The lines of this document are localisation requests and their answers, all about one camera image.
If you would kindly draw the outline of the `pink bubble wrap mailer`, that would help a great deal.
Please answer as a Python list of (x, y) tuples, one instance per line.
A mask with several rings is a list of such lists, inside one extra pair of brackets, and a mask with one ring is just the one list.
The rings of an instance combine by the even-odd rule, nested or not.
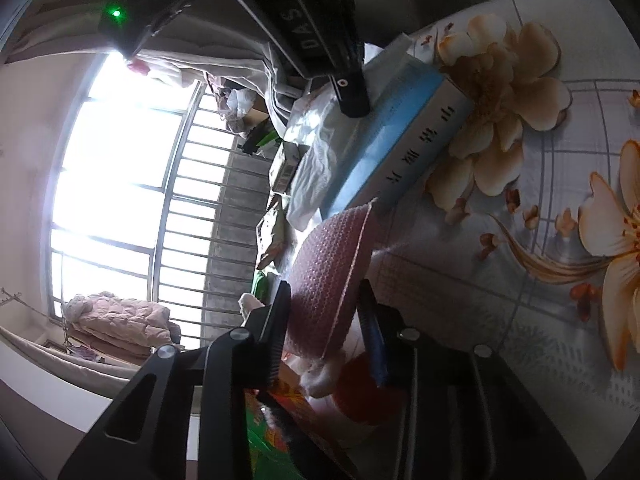
[(306, 237), (288, 274), (288, 352), (321, 360), (341, 350), (377, 230), (374, 203), (368, 203), (334, 214)]

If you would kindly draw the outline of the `red capped white bottle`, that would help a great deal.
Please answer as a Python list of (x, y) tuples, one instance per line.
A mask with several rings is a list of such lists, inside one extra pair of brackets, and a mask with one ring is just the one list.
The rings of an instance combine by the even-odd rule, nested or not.
[(331, 396), (344, 416), (366, 426), (390, 425), (404, 405), (401, 392), (378, 386), (367, 352), (343, 365)]

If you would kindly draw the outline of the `grey window curtain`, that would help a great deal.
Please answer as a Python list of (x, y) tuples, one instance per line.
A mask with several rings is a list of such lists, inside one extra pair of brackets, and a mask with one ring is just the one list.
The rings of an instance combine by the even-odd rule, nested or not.
[[(66, 53), (104, 53), (115, 47), (99, 32), (100, 0), (66, 0), (23, 16), (6, 48), (9, 63)], [(235, 0), (198, 0), (145, 40), (142, 58), (160, 58), (230, 79), (259, 93), (283, 116), (302, 96), (281, 54)]]

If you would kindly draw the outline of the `pink quilted jacket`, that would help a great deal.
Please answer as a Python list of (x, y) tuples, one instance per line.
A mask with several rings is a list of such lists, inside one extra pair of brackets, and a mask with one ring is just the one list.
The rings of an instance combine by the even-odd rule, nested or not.
[(138, 359), (170, 344), (181, 349), (180, 327), (170, 310), (157, 302), (122, 299), (110, 292), (76, 295), (62, 307), (66, 323), (77, 333), (109, 344)]

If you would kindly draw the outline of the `brown snack packet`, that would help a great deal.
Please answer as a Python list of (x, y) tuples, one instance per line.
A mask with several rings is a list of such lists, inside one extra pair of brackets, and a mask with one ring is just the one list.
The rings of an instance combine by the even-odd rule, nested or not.
[(257, 259), (256, 270), (262, 271), (284, 254), (286, 239), (286, 219), (282, 196), (274, 194), (268, 208), (256, 226)]

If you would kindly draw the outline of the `white plastic bag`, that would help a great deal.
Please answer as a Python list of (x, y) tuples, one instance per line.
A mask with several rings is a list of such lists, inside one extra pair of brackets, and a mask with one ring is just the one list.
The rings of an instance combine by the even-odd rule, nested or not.
[(286, 220), (297, 231), (305, 231), (320, 208), (363, 122), (342, 113), (330, 84), (294, 103), (284, 140), (304, 152), (288, 188)]

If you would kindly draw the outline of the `beige small carton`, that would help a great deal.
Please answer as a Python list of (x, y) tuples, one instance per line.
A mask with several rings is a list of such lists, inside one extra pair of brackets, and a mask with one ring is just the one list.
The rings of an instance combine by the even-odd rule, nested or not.
[(283, 141), (269, 168), (269, 184), (272, 192), (285, 194), (295, 176), (300, 161), (309, 150), (306, 144)]

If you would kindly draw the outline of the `green foil snack bag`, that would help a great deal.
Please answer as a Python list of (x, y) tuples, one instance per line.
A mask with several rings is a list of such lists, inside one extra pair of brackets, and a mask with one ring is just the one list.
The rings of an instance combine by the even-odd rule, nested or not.
[(299, 377), (282, 361), (291, 287), (280, 281), (268, 306), (247, 315), (246, 325), (257, 330), (258, 357), (266, 378), (250, 388), (247, 400), (247, 437), (256, 479), (301, 479), (300, 449), (314, 426), (314, 413), (299, 385)]

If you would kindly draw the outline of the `blue white tissue box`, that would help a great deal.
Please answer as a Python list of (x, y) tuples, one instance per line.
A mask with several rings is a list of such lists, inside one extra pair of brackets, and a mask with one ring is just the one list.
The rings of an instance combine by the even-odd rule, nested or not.
[(473, 102), (437, 68), (408, 58), (360, 122), (320, 212), (375, 202), (389, 210), (460, 130)]

